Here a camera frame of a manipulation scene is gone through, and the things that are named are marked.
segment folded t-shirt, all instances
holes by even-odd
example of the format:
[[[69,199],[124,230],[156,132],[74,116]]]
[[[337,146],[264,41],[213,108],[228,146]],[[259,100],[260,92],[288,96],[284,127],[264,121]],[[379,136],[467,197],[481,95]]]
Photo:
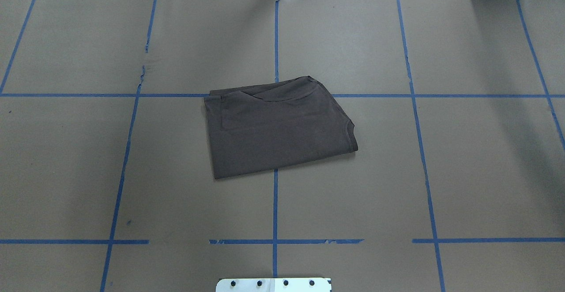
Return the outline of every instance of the folded t-shirt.
[[[351,119],[309,76],[210,91],[204,104],[216,179],[358,149]]]

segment white metal plate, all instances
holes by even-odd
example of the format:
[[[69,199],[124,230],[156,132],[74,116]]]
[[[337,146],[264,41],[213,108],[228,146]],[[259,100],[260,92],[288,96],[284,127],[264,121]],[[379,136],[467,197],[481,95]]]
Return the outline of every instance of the white metal plate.
[[[331,292],[331,279],[330,278],[222,279],[216,285],[216,292]]]

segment grid line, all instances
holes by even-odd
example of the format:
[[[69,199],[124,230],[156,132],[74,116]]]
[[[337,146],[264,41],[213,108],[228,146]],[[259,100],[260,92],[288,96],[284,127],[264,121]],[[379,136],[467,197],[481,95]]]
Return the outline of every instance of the grid line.
[[[20,47],[20,42],[22,41],[22,37],[24,36],[24,31],[26,31],[26,26],[28,25],[28,21],[30,20],[30,16],[32,14],[32,10],[34,10],[36,0],[32,0],[30,3],[30,8],[28,8],[28,13],[26,14],[26,18],[24,19],[24,23],[22,24],[22,28],[20,29],[20,34],[18,35],[18,39],[16,40],[16,45],[14,45],[14,50],[12,51],[12,56],[10,56],[10,60],[8,61],[8,66],[6,67],[6,72],[4,73],[4,78],[2,78],[2,84],[0,84],[0,93],[4,91],[4,86],[6,85],[6,81],[8,81],[8,76],[10,75],[10,70],[12,69],[12,63],[16,58],[16,53],[18,52],[18,48]]]
[[[275,83],[279,82],[279,2],[275,2]],[[279,170],[273,171],[273,278],[279,276]]]
[[[148,50],[149,50],[149,41],[150,41],[150,37],[151,37],[151,29],[153,28],[153,20],[155,18],[155,8],[156,7],[157,7],[157,0],[153,0],[153,6],[151,8],[151,18],[149,19],[149,27],[147,29],[147,42],[146,42],[146,45],[145,45],[145,53],[147,53]],[[119,211],[120,211],[121,194],[123,193],[123,189],[124,189],[125,169],[126,169],[127,164],[128,164],[129,151],[131,149],[131,144],[132,144],[133,126],[134,126],[135,121],[136,121],[137,106],[139,105],[139,98],[140,98],[140,94],[141,94],[141,87],[143,85],[144,77],[145,77],[145,65],[143,65],[141,67],[141,76],[139,76],[139,85],[137,85],[136,99],[133,103],[132,118],[131,118],[131,121],[129,123],[128,140],[127,140],[127,143],[125,145],[124,161],[123,161],[122,167],[121,167],[120,184],[119,184],[119,187],[117,189],[116,204],[115,204],[115,207],[114,207],[114,210],[113,210],[112,227],[110,229],[109,243],[108,243],[108,248],[106,250],[104,270],[102,272],[102,279],[101,279],[101,283],[100,283],[100,292],[104,292],[106,279],[108,277],[109,262],[110,262],[110,259],[112,257],[113,239],[114,239],[114,236],[116,234],[117,217],[118,217],[118,214],[119,214]]]
[[[404,59],[406,60],[406,72],[408,73],[408,79],[410,80],[410,94],[412,95],[412,109],[414,111],[414,121],[416,122],[416,134],[418,135],[418,146],[420,149],[420,158],[422,160],[422,167],[424,169],[424,177],[426,182],[426,193],[428,196],[428,211],[429,211],[429,219],[432,226],[432,236],[434,240],[437,240],[437,229],[436,229],[436,218],[433,213],[433,203],[432,203],[432,191],[430,190],[429,186],[429,178],[428,178],[428,167],[426,165],[426,154],[424,153],[424,143],[422,141],[422,131],[420,130],[420,119],[418,117],[418,107],[416,105],[416,97],[414,91],[414,82],[412,81],[412,70],[410,68],[410,63],[408,61],[408,46],[406,42],[406,33],[404,32],[404,20],[402,18],[402,5],[400,0],[396,0],[397,8],[398,8],[398,20],[400,22],[400,30],[402,34],[402,45],[404,46]],[[441,264],[441,254],[440,254],[440,245],[437,242],[434,242],[434,248],[436,251],[436,264],[437,264],[437,272],[440,279],[440,289],[441,292],[445,292],[445,283],[444,283],[444,271],[443,266]]]
[[[210,244],[358,244],[365,239],[220,239]]]
[[[541,85],[543,86],[543,91],[545,92],[545,97],[547,98],[547,104],[549,105],[549,109],[551,110],[551,116],[553,117],[553,121],[555,122],[555,127],[557,127],[557,134],[559,135],[559,139],[561,139],[561,146],[565,151],[565,138],[563,137],[563,131],[561,131],[561,125],[559,125],[559,120],[557,119],[555,109],[553,108],[553,103],[551,102],[551,97],[549,96],[549,90],[547,90],[547,84],[545,83],[545,79],[543,78],[543,73],[541,72],[541,67],[539,66],[539,61],[537,59],[537,55],[535,54],[535,49],[533,48],[533,44],[531,43],[528,26],[526,26],[526,21],[524,20],[524,13],[522,12],[520,0],[516,0],[516,5],[518,7],[518,14],[520,15],[522,28],[524,29],[524,34],[526,36],[526,40],[528,41],[531,57],[533,58],[535,69],[537,70],[537,74],[539,75],[539,81],[541,81]]]
[[[504,242],[565,242],[562,237],[516,237],[516,238],[436,238],[412,239],[412,243],[504,243]]]

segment blue tape line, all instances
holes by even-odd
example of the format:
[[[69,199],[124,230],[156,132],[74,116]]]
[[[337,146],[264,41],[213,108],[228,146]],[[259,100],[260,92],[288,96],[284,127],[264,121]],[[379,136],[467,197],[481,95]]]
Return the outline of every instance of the blue tape line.
[[[504,98],[504,99],[532,99],[532,98],[545,98],[545,95],[428,95],[428,94],[417,94],[414,95],[416,98]]]
[[[147,98],[202,98],[208,97],[208,93],[141,93],[140,97]]]
[[[277,277],[277,241],[279,239],[279,170],[273,173],[273,278]]]
[[[541,85],[543,86],[545,97],[547,98],[547,104],[549,104],[549,109],[551,110],[551,116],[553,117],[553,121],[555,122],[555,127],[557,127],[557,134],[559,135],[559,139],[561,139],[561,146],[565,151],[565,137],[563,137],[563,131],[561,130],[561,125],[559,124],[559,120],[557,119],[557,115],[555,113],[555,109],[553,108],[551,97],[549,95],[549,90],[547,90],[547,84],[545,83],[545,79],[543,78],[543,73],[541,72],[541,67],[539,66],[537,55],[535,54],[533,44],[531,43],[528,27],[526,26],[526,22],[524,20],[524,14],[522,12],[522,6],[520,4],[520,0],[516,0],[516,5],[518,6],[518,14],[520,15],[520,21],[522,22],[522,28],[524,28],[524,34],[526,36],[526,40],[528,40],[528,46],[530,48],[531,56],[533,57],[533,62],[535,63],[535,69],[537,69],[539,80],[541,80]]]
[[[147,29],[147,43],[145,44],[145,53],[149,52],[149,41],[151,40],[151,30],[153,29],[153,18],[155,18],[155,8],[157,0],[153,0],[153,8],[151,9],[151,18],[149,19],[149,28]]]
[[[104,292],[105,290],[105,282],[108,278],[108,269],[109,269],[109,260],[112,256],[112,244],[108,244],[108,248],[106,249],[106,259],[104,262],[104,271],[102,272],[102,281],[100,283],[100,292]]]
[[[412,239],[412,243],[502,243],[502,242],[565,242],[565,238],[438,238]]]
[[[334,98],[410,98],[412,95],[396,93],[357,94],[342,93],[333,95]]]
[[[26,18],[24,19],[24,23],[20,30],[20,34],[18,35],[18,39],[16,40],[16,45],[14,46],[14,51],[12,51],[12,56],[10,57],[10,61],[8,62],[8,66],[6,67],[6,72],[4,73],[4,78],[2,78],[2,84],[0,84],[0,93],[4,91],[4,86],[6,85],[6,81],[8,81],[8,75],[10,75],[10,70],[12,69],[12,63],[14,63],[14,59],[16,58],[16,53],[18,52],[18,47],[20,47],[20,42],[22,41],[22,36],[24,36],[24,31],[26,30],[26,26],[28,25],[28,21],[30,20],[30,16],[32,14],[32,10],[34,8],[36,0],[32,0],[30,4],[30,8],[28,9],[28,14],[26,14]]]
[[[359,244],[365,239],[220,239],[209,240],[210,244]]]
[[[272,244],[272,239],[220,239],[209,240],[210,244]]]
[[[0,239],[0,244],[149,244],[149,240]]]
[[[406,33],[404,32],[404,20],[402,18],[402,8],[400,5],[400,0],[396,0],[396,7],[398,8],[398,19],[400,21],[400,31],[402,34],[402,46],[404,47],[404,61],[406,62],[406,71],[408,72],[408,79],[412,82],[412,70],[410,68],[410,62],[408,62],[408,46],[406,45]]]
[[[279,239],[279,244],[359,244],[365,239]]]
[[[124,189],[124,181],[125,181],[125,168],[128,164],[129,159],[129,150],[132,144],[132,133],[133,133],[133,125],[136,121],[136,114],[137,114],[137,105],[139,104],[139,93],[141,92],[141,85],[143,84],[143,73],[141,75],[141,82],[137,86],[137,93],[136,93],[136,100],[133,103],[133,113],[132,119],[129,122],[129,132],[128,132],[128,141],[125,145],[125,155],[124,161],[121,165],[121,175],[120,175],[120,185],[117,189],[117,197],[116,197],[116,205],[113,210],[113,218],[112,218],[112,228],[109,233],[109,239],[113,240],[116,234],[116,225],[117,225],[117,216],[120,211],[120,203],[121,203],[121,194]],[[112,256],[112,243],[108,244],[108,250],[106,252],[106,259],[104,263],[104,272],[102,273],[102,282],[100,284],[100,292],[104,292],[105,290],[105,281],[108,276],[108,268],[109,268],[109,260]]]
[[[424,177],[426,179],[426,192],[428,193],[429,219],[432,225],[433,238],[437,239],[436,217],[434,217],[434,213],[433,213],[432,192],[430,191],[430,187],[429,187],[428,167],[426,165],[426,154],[424,153],[424,143],[422,142],[422,131],[420,130],[420,119],[418,117],[418,107],[416,106],[414,82],[412,81],[412,71],[410,69],[410,63],[408,62],[408,46],[406,44],[406,32],[404,31],[404,21],[402,19],[402,6],[400,0],[396,0],[396,4],[398,8],[398,19],[400,22],[400,30],[402,34],[402,45],[404,46],[404,59],[406,60],[406,71],[408,73],[408,79],[410,80],[409,83],[410,94],[412,95],[412,109],[414,111],[414,120],[416,121],[416,133],[418,135],[418,145],[420,147],[420,159],[422,160],[422,167],[424,168]],[[444,270],[441,264],[440,245],[438,243],[435,243],[434,248],[436,251],[437,272],[440,278],[440,289],[441,292],[445,292]]]
[[[135,97],[135,93],[2,93],[2,97]]]
[[[275,2],[275,83],[279,82],[279,1]]]

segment white label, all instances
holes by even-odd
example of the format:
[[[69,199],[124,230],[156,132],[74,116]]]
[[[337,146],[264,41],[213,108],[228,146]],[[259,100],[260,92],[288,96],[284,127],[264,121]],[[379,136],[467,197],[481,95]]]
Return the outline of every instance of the white label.
[[[222,279],[216,292],[331,292],[330,278]]]

